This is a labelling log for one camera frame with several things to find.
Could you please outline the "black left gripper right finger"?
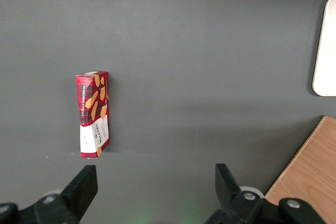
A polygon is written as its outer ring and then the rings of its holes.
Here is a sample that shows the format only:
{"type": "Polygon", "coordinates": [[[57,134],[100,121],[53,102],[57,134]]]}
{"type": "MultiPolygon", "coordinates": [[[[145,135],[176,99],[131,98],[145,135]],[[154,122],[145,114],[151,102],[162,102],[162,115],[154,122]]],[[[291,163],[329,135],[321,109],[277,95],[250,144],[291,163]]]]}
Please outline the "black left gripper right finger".
{"type": "Polygon", "coordinates": [[[242,190],[226,164],[215,165],[215,191],[221,209],[206,223],[278,223],[277,207],[251,190],[242,190]]]}

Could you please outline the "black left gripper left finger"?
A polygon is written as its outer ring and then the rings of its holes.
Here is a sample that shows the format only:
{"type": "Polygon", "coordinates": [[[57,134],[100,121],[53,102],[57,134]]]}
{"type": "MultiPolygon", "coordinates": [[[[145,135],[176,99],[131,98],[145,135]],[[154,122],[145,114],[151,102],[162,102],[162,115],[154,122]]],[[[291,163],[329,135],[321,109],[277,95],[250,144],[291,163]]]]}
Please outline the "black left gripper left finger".
{"type": "Polygon", "coordinates": [[[79,223],[98,192],[97,170],[86,165],[58,194],[18,212],[18,223],[79,223]]]}

